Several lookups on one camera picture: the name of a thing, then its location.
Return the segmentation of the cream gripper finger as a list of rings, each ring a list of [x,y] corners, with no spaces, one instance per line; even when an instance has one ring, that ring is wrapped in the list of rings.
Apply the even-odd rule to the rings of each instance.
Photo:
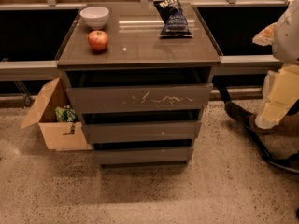
[[[260,46],[272,45],[274,41],[274,32],[276,26],[277,24],[274,22],[268,25],[267,27],[265,27],[264,29],[261,30],[260,33],[256,34],[253,37],[252,42]]]
[[[279,125],[299,99],[299,66],[284,64],[278,71],[267,101],[260,106],[255,124],[262,129]]]

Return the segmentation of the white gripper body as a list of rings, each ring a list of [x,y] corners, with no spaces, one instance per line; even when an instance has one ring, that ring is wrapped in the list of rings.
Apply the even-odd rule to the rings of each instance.
[[[276,77],[276,72],[269,70],[267,72],[267,75],[264,78],[264,82],[263,82],[263,90],[262,90],[262,94],[263,94],[263,102],[265,103],[268,99],[268,96],[270,94],[270,91],[272,89],[274,80]]]

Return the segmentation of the dark robot base leg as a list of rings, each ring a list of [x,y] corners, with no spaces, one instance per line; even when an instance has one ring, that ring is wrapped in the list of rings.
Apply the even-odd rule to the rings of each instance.
[[[287,115],[272,128],[260,128],[255,124],[257,115],[244,109],[231,100],[231,96],[226,87],[218,87],[221,99],[224,102],[226,114],[233,120],[240,123],[249,133],[249,136],[258,145],[263,153],[263,159],[280,170],[299,175],[299,153],[291,154],[286,159],[274,158],[263,142],[259,139],[259,134],[277,134],[281,136],[297,137],[299,135],[299,102],[296,102],[288,111]]]

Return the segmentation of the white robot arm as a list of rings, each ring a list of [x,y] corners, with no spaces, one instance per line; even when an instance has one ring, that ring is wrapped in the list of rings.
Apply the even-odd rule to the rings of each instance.
[[[299,0],[288,0],[288,8],[277,22],[253,37],[252,42],[272,47],[283,65],[273,75],[268,95],[255,119],[262,129],[279,125],[299,99]]]

